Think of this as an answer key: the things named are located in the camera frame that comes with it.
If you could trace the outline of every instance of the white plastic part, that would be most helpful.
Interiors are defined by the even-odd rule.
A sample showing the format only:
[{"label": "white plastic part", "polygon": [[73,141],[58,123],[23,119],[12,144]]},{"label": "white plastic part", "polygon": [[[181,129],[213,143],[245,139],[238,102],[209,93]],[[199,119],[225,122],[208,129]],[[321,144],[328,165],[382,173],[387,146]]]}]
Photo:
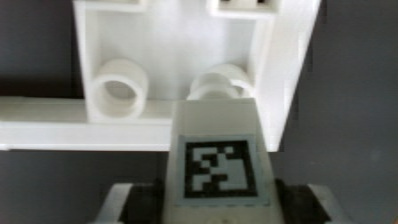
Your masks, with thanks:
[{"label": "white plastic part", "polygon": [[209,13],[232,19],[272,19],[282,0],[208,0]]},{"label": "white plastic part", "polygon": [[[179,101],[176,104],[172,119],[172,136],[170,136],[170,152],[167,163],[167,182],[165,182],[165,203],[163,203],[163,224],[282,224],[282,213],[275,192],[273,173],[270,167],[268,153],[263,148],[263,135],[257,121],[257,109],[252,99],[232,100],[197,100]],[[261,174],[264,178],[263,189],[266,191],[270,204],[240,205],[238,197],[232,205],[220,203],[216,205],[183,205],[179,200],[181,170],[177,163],[185,161],[181,158],[177,147],[181,136],[216,138],[222,136],[252,136],[256,139],[257,159],[261,164]]]},{"label": "white plastic part", "polygon": [[147,84],[145,72],[128,60],[112,60],[103,65],[90,88],[96,106],[89,109],[90,122],[133,121],[145,107]]},{"label": "white plastic part", "polygon": [[232,64],[218,65],[209,69],[208,73],[220,74],[227,78],[231,85],[238,89],[241,97],[254,96],[252,82],[248,80],[245,71],[236,65]]},{"label": "white plastic part", "polygon": [[208,73],[190,85],[188,100],[234,99],[240,97],[229,79],[216,73]]},{"label": "white plastic part", "polygon": [[97,11],[144,12],[147,0],[74,0],[83,8]]},{"label": "white plastic part", "polygon": [[97,213],[96,221],[89,224],[122,224],[119,222],[119,217],[131,187],[133,184],[113,184]]},{"label": "white plastic part", "polygon": [[[0,107],[0,149],[112,150],[124,144],[122,150],[167,151],[172,102],[186,99],[202,71],[232,63],[254,86],[266,150],[277,151],[320,0],[266,1],[268,8],[257,9],[252,1],[250,6],[229,3],[220,7],[218,0],[208,4],[202,0],[74,1],[85,101],[39,99],[32,105],[37,99],[23,99],[12,107]],[[213,17],[222,13],[227,18]],[[106,126],[90,124],[87,115],[73,112],[80,108],[85,113],[85,105],[89,117],[99,113],[94,77],[117,58],[140,65],[151,89],[140,116],[128,122],[106,118],[119,134],[105,134]],[[74,137],[76,129],[62,119],[74,121],[89,139]],[[133,137],[122,134],[126,129]]]},{"label": "white plastic part", "polygon": [[309,184],[307,186],[314,193],[325,212],[330,216],[332,221],[327,222],[325,224],[353,224],[328,187],[312,184]]}]

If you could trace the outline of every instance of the dark gray background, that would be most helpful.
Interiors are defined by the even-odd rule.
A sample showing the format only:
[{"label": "dark gray background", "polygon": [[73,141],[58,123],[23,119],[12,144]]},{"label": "dark gray background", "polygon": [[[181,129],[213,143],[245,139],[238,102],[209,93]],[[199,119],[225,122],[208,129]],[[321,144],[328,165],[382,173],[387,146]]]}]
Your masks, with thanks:
[{"label": "dark gray background", "polygon": [[[359,224],[398,216],[396,23],[396,0],[323,0],[272,154],[277,177],[330,187]],[[76,62],[71,1],[2,0],[0,95],[81,97]],[[87,223],[110,184],[161,177],[165,156],[0,152],[0,223]]]}]

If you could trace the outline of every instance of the hole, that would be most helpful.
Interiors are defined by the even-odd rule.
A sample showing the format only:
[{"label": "hole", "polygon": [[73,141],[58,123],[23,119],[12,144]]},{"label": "hole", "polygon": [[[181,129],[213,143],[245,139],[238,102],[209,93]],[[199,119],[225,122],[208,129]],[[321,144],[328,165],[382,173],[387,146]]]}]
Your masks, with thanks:
[{"label": "hole", "polygon": [[110,96],[119,100],[131,100],[137,97],[133,89],[119,81],[108,81],[105,83],[105,90]]},{"label": "hole", "polygon": [[101,112],[112,117],[124,117],[137,110],[137,93],[131,87],[115,80],[105,81],[96,92]]}]

